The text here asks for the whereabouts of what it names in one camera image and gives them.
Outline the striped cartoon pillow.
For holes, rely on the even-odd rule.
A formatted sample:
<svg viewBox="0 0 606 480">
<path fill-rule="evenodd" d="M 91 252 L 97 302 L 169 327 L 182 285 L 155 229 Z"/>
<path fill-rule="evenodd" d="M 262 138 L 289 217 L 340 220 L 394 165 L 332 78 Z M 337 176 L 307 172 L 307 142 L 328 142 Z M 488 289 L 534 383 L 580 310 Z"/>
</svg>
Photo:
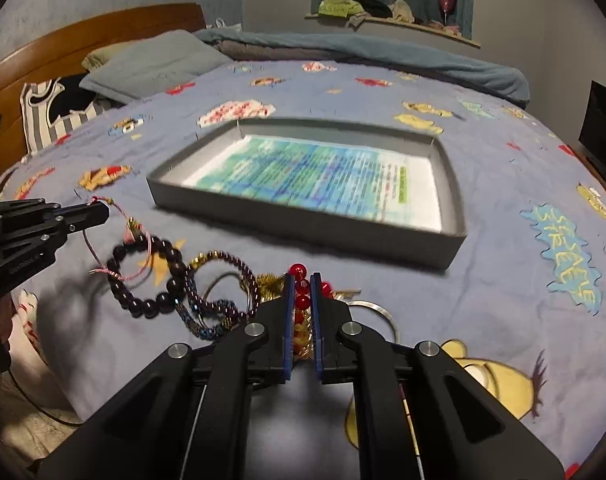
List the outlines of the striped cartoon pillow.
<svg viewBox="0 0 606 480">
<path fill-rule="evenodd" d="M 84 73 L 24 84 L 19 103 L 26 150 L 34 155 L 119 104 L 80 87 Z"/>
</svg>

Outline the grey-blue pillow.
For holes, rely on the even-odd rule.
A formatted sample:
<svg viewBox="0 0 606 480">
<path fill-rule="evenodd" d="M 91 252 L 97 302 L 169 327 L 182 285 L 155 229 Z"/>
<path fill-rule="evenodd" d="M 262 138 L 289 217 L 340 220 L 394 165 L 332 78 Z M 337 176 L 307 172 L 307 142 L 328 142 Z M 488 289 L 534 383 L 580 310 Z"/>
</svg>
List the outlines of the grey-blue pillow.
<svg viewBox="0 0 606 480">
<path fill-rule="evenodd" d="M 227 65 L 231 59 L 191 32 L 172 30 L 129 46 L 88 72 L 80 87 L 122 104 L 155 96 Z"/>
</svg>

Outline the yellowish pillow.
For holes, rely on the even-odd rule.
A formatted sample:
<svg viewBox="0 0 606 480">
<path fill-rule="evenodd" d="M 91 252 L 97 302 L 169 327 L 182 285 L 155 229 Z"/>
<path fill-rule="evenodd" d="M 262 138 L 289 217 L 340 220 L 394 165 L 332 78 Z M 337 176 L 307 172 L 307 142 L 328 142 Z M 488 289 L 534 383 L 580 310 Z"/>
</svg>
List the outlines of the yellowish pillow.
<svg viewBox="0 0 606 480">
<path fill-rule="evenodd" d="M 133 41 L 123 41 L 90 51 L 83 58 L 81 65 L 87 72 L 94 72 L 94 70 L 98 70 L 98 68 L 106 65 L 111 58 L 114 58 L 118 53 L 132 46 L 132 44 Z"/>
</svg>

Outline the wooden headboard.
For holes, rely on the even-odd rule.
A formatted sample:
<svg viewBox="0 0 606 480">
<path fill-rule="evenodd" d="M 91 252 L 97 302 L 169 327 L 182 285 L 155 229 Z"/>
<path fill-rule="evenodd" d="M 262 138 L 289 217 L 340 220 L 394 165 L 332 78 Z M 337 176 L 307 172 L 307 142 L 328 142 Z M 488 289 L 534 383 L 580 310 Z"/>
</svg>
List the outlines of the wooden headboard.
<svg viewBox="0 0 606 480">
<path fill-rule="evenodd" d="M 35 39 L 0 60 L 0 176 L 28 150 L 22 131 L 20 93 L 25 84 L 78 74 L 85 56 L 109 44 L 184 29 L 204 29 L 197 3 L 168 3 L 87 18 Z"/>
</svg>

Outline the blue cartoon bed sheet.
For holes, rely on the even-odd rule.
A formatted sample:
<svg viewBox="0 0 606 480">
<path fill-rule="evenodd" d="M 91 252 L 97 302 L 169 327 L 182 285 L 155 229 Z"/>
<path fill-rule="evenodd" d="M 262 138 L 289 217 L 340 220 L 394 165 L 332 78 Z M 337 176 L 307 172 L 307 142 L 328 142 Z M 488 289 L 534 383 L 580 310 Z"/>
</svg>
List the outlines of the blue cartoon bed sheet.
<svg viewBox="0 0 606 480">
<path fill-rule="evenodd" d="M 339 289 L 360 289 L 397 323 L 404 344 L 462 341 L 471 358 L 498 361 L 534 376 L 536 415 L 522 418 L 563 466 L 580 464 L 606 432 L 606 219 L 576 190 L 598 181 L 561 148 L 562 141 L 511 103 L 455 84 L 367 65 L 333 64 L 309 72 L 303 62 L 228 63 L 184 88 L 113 108 L 9 169 L 3 200 L 42 171 L 28 197 L 68 205 L 95 193 L 113 198 L 158 237 L 178 243 L 189 261 L 222 249 L 257 273 L 283 273 L 301 262 Z M 467 237 L 444 274 L 327 252 L 299 242 L 182 217 L 154 205 L 147 174 L 222 126 L 230 102 L 253 101 L 268 119 L 319 118 L 403 131 L 440 128 L 462 194 Z M 131 172 L 90 193 L 87 170 Z M 574 226 L 540 236 L 524 216 L 542 206 L 543 226 Z M 95 260 L 72 235 L 56 263 L 19 287 L 38 298 L 38 336 L 50 369 L 81 417 L 90 417 L 171 342 L 195 347 L 178 315 L 132 318 L 114 301 Z M 319 388 L 309 364 L 293 381 L 254 398 L 248 469 L 275 474 L 318 453 L 322 474 L 357 476 L 356 450 L 343 420 L 348 385 Z M 303 465 L 305 474 L 312 465 Z"/>
</svg>

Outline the grey shallow cardboard tray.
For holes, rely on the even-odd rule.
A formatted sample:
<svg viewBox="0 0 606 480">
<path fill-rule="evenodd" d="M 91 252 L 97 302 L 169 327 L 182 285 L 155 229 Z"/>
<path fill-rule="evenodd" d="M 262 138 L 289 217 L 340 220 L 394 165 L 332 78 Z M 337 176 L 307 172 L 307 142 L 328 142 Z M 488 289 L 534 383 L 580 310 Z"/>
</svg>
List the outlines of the grey shallow cardboard tray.
<svg viewBox="0 0 606 480">
<path fill-rule="evenodd" d="M 437 271 L 467 237 L 442 143 L 413 130 L 311 118 L 225 122 L 147 182 L 163 209 Z"/>
</svg>

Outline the teal rolled blanket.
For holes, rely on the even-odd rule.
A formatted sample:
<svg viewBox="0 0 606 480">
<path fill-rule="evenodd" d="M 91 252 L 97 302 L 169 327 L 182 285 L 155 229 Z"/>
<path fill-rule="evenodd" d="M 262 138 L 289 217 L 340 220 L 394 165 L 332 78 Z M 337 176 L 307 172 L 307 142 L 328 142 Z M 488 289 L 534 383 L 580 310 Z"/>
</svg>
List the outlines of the teal rolled blanket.
<svg viewBox="0 0 606 480">
<path fill-rule="evenodd" d="M 195 36 L 235 61 L 337 61 L 405 70 L 497 96 L 519 107 L 531 101 L 521 70 L 413 42 L 339 32 L 237 32 L 200 29 Z"/>
</svg>

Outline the printed colourful paper sheet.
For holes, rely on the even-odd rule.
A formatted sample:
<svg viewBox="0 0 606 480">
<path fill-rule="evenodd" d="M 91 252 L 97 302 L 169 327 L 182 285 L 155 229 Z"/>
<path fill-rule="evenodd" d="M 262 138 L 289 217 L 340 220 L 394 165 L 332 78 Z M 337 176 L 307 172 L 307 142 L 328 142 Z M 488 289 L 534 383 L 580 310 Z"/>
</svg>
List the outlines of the printed colourful paper sheet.
<svg viewBox="0 0 606 480">
<path fill-rule="evenodd" d="M 183 184 L 402 228 L 443 230 L 429 158 L 381 148 L 244 136 Z"/>
</svg>

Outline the green cloth on sill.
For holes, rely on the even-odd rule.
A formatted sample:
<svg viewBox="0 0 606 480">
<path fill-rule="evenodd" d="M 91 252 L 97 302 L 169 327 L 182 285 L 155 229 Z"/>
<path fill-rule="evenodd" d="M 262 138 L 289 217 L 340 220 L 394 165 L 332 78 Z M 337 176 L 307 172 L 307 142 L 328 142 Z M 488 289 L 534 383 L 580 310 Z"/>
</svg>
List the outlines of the green cloth on sill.
<svg viewBox="0 0 606 480">
<path fill-rule="evenodd" d="M 323 0 L 317 9 L 319 16 L 331 18 L 350 18 L 364 12 L 363 6 L 356 0 Z"/>
</svg>

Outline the wooden window sill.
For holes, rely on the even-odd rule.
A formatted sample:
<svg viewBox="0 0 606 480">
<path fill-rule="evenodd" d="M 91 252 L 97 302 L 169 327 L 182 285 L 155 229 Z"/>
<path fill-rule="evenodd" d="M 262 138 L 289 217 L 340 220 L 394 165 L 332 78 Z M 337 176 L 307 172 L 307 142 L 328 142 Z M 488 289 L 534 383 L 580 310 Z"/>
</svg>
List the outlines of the wooden window sill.
<svg viewBox="0 0 606 480">
<path fill-rule="evenodd" d="M 361 21 L 361 24 L 365 24 L 365 23 L 410 29 L 410 30 L 414 30 L 415 32 L 422 32 L 422 34 L 430 34 L 432 36 L 437 36 L 437 37 L 441 37 L 441 38 L 448 39 L 451 41 L 456 41 L 456 42 L 458 42 L 458 44 L 464 44 L 465 46 L 472 47 L 472 48 L 478 49 L 478 50 L 480 50 L 482 47 L 482 45 L 478 41 L 474 41 L 474 40 L 468 39 L 463 36 L 450 34 L 445 29 L 438 29 L 438 28 L 434 28 L 434 27 L 430 27 L 430 26 L 418 25 L 415 23 L 405 23 L 405 22 L 393 20 L 393 18 L 375 18 L 374 16 L 365 16 L 365 18 L 363 18 L 363 20 Z"/>
</svg>

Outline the black tv monitor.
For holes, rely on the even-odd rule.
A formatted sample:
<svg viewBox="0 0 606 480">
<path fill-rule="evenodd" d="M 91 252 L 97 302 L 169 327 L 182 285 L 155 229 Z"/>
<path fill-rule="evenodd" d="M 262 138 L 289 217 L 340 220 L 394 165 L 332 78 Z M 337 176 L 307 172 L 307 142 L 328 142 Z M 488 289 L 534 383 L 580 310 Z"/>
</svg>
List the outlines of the black tv monitor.
<svg viewBox="0 0 606 480">
<path fill-rule="evenodd" d="M 606 86 L 591 81 L 580 144 L 606 172 Z"/>
</svg>

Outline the black clothing on sill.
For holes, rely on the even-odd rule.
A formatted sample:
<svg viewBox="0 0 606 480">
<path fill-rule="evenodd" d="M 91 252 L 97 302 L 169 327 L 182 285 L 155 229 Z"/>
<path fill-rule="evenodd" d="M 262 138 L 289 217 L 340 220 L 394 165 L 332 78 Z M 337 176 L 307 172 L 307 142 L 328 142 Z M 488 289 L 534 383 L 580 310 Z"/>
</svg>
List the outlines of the black clothing on sill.
<svg viewBox="0 0 606 480">
<path fill-rule="evenodd" d="M 379 0 L 357 0 L 357 2 L 373 18 L 393 18 L 390 7 Z"/>
</svg>

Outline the beige cloth on sill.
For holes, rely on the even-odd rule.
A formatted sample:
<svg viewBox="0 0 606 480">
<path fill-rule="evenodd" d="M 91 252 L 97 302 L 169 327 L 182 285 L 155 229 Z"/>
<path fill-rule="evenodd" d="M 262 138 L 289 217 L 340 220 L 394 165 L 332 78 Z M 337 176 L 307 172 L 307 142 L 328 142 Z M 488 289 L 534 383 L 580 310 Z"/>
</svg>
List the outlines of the beige cloth on sill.
<svg viewBox="0 0 606 480">
<path fill-rule="evenodd" d="M 414 24 L 414 13 L 405 0 L 395 0 L 389 4 L 389 9 L 392 13 L 392 20 L 404 24 Z"/>
</svg>

